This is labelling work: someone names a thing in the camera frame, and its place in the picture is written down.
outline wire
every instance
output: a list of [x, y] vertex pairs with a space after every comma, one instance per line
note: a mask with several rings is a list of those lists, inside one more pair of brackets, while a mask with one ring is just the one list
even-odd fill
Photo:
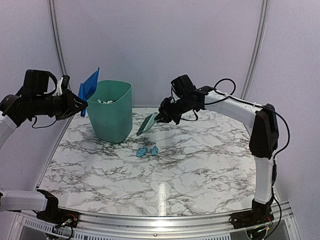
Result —
[[264, 239], [267, 239], [271, 236], [271, 234], [273, 234], [275, 232], [275, 230], [278, 228], [280, 222], [281, 222], [281, 218], [282, 218], [282, 209], [281, 209], [281, 206], [280, 206], [280, 203], [278, 202], [278, 200], [276, 198], [274, 198], [276, 204], [278, 204], [278, 207], [279, 207], [279, 210], [280, 210], [280, 217], [279, 217], [279, 221], [278, 223], [276, 224], [276, 226], [274, 227], [274, 229], [270, 232], [270, 234], [268, 236], [266, 236]]
[[72, 216], [72, 217], [73, 217], [73, 221], [76, 221], [76, 220], [77, 220], [77, 218], [76, 218], [75, 215], [73, 215], [73, 214], [68, 214], [67, 216]]
[[230, 96], [235, 93], [237, 86], [236, 86], [235, 81], [233, 81], [231, 78], [223, 78], [223, 79], [220, 79], [220, 80], [217, 81], [216, 84], [213, 86], [213, 90], [214, 90], [217, 94], [225, 95], [225, 94], [220, 93], [220, 92], [217, 91], [217, 86], [218, 86], [218, 84], [221, 83], [221, 82], [223, 82], [223, 81], [229, 81], [229, 82], [231, 82], [231, 83], [233, 84], [233, 90], [232, 90], [232, 92], [230, 93], [230, 95], [228, 95], [227, 97], [225, 97], [225, 98], [223, 98], [223, 99], [214, 101], [214, 102], [205, 103], [204, 105], [212, 105], [212, 104], [220, 103], [220, 102], [222, 102], [222, 101], [230, 98]]
[[37, 123], [38, 121], [38, 117], [37, 116], [34, 116], [35, 117], [35, 120], [34, 120], [34, 123], [32, 124], [32, 128], [33, 129], [44, 129], [44, 128], [48, 128], [48, 127], [51, 127], [53, 124], [56, 123], [57, 120], [55, 120], [53, 123], [51, 123], [50, 125], [47, 125], [47, 126], [35, 126], [35, 124]]
[[184, 120], [184, 121], [189, 121], [189, 122], [195, 122], [199, 119], [196, 111], [193, 109], [193, 113], [194, 113], [194, 116], [195, 116], [195, 119], [185, 119], [185, 118], [181, 118], [181, 120]]
[[[240, 100], [240, 99], [235, 98], [235, 97], [233, 97], [233, 96], [229, 96], [229, 97], [230, 97], [231, 99], [237, 101], [237, 102], [240, 102], [240, 103], [243, 103], [243, 104], [248, 104], [248, 105], [251, 105], [251, 106], [255, 106], [252, 102]], [[275, 160], [275, 159], [276, 159], [276, 156], [277, 156], [280, 152], [282, 152], [283, 150], [285, 150], [285, 149], [288, 147], [289, 143], [290, 143], [291, 134], [290, 134], [289, 125], [288, 125], [287, 121], [285, 120], [285, 118], [284, 118], [283, 116], [281, 116], [279, 113], [277, 113], [276, 111], [274, 111], [274, 110], [272, 110], [272, 109], [270, 109], [270, 108], [268, 108], [268, 107], [266, 107], [266, 106], [256, 105], [256, 107], [262, 108], [262, 109], [265, 109], [265, 110], [268, 110], [268, 111], [273, 112], [275, 115], [277, 115], [277, 116], [283, 121], [283, 123], [284, 123], [284, 125], [285, 125], [285, 127], [286, 127], [286, 131], [287, 131], [287, 134], [288, 134], [287, 142], [286, 142], [286, 144], [284, 145], [283, 148], [281, 148], [280, 150], [278, 150], [278, 151], [275, 152], [275, 154], [273, 155], [273, 159]]]
[[216, 93], [218, 93], [218, 92], [217, 92], [217, 86], [219, 85], [219, 83], [222, 83], [223, 81], [229, 81], [229, 82], [231, 82], [231, 83], [233, 84], [233, 90], [232, 90], [232, 92], [230, 93], [230, 95], [233, 95], [233, 94], [235, 93], [235, 91], [236, 91], [237, 86], [236, 86], [235, 81], [233, 81], [231, 78], [222, 78], [222, 79], [220, 79], [220, 80], [217, 81], [216, 84], [213, 86], [213, 88], [214, 88], [213, 90], [214, 90]]
[[267, 219], [268, 219], [268, 220], [269, 220], [269, 222], [270, 222], [269, 228], [271, 228], [271, 227], [272, 227], [272, 225], [273, 225], [274, 223], [272, 222], [272, 220], [271, 220], [271, 218], [270, 218], [270, 217], [267, 217]]
[[72, 236], [74, 235], [74, 229], [72, 226], [69, 226], [71, 228], [71, 234], [70, 236], [66, 239], [66, 240], [70, 240], [72, 238]]

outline white marble surface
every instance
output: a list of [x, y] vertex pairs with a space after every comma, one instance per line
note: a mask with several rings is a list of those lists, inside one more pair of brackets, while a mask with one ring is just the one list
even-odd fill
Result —
[[[133, 129], [120, 144], [96, 138], [89, 118], [75, 116], [40, 188], [57, 196], [61, 207], [117, 215], [190, 216], [251, 207], [255, 163], [240, 122], [200, 111], [198, 121], [156, 123], [136, 136], [154, 112], [134, 108]], [[136, 157], [144, 146], [158, 146], [158, 156]]]

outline metal pole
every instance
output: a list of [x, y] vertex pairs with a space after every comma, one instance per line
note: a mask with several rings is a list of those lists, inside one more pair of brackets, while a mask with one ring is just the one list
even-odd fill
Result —
[[266, 28], [268, 6], [269, 6], [269, 0], [263, 0], [262, 4], [261, 4], [260, 20], [259, 20], [258, 31], [256, 34], [253, 54], [252, 54], [250, 66], [249, 66], [249, 69], [248, 69], [248, 72], [246, 75], [246, 79], [244, 82], [244, 86], [242, 89], [242, 93], [240, 96], [241, 99], [247, 99], [249, 89], [252, 84], [252, 80], [254, 77], [254, 73], [255, 73], [255, 69], [256, 69], [256, 65], [257, 65], [257, 60], [259, 57], [259, 53], [260, 53], [260, 49], [261, 49], [262, 41], [263, 41], [263, 37], [264, 37], [264, 32], [265, 32], [265, 28]]
[[49, 5], [50, 22], [51, 22], [51, 28], [52, 28], [52, 34], [53, 34], [54, 47], [55, 47], [56, 56], [58, 58], [59, 68], [62, 75], [68, 75], [66, 64], [64, 61], [64, 56], [62, 53], [61, 43], [60, 43], [55, 1], [48, 0], [48, 5]]

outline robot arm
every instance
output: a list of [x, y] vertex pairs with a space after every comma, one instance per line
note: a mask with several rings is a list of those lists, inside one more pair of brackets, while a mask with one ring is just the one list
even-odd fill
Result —
[[273, 184], [276, 180], [276, 165], [273, 158], [278, 147], [278, 124], [275, 108], [271, 104], [260, 104], [243, 101], [229, 96], [213, 87], [196, 88], [187, 75], [180, 76], [171, 82], [172, 90], [179, 97], [165, 98], [155, 117], [158, 123], [174, 121], [179, 124], [181, 115], [193, 110], [210, 110], [238, 120], [249, 129], [251, 136], [249, 148], [254, 156], [256, 166], [256, 190], [252, 201], [252, 210], [245, 214], [235, 215], [234, 219], [250, 219], [250, 223], [235, 220], [235, 228], [248, 227], [273, 219], [271, 204], [274, 200]]
[[[48, 91], [49, 78], [55, 90]], [[57, 81], [48, 71], [27, 70], [22, 88], [16, 95], [7, 95], [0, 102], [0, 149], [10, 135], [24, 121], [44, 115], [55, 117], [56, 121], [67, 119], [82, 111], [88, 103], [68, 89], [70, 77], [67, 75]], [[1, 211], [38, 211], [37, 218], [63, 224], [68, 215], [78, 216], [75, 211], [58, 208], [58, 199], [45, 190], [22, 191], [0, 190]]]

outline green plastic bin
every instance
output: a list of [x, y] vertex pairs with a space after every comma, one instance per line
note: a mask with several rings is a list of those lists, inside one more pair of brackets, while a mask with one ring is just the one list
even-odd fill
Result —
[[[109, 100], [113, 103], [99, 103]], [[99, 81], [86, 108], [95, 135], [111, 143], [121, 143], [132, 130], [132, 86], [114, 80]]]

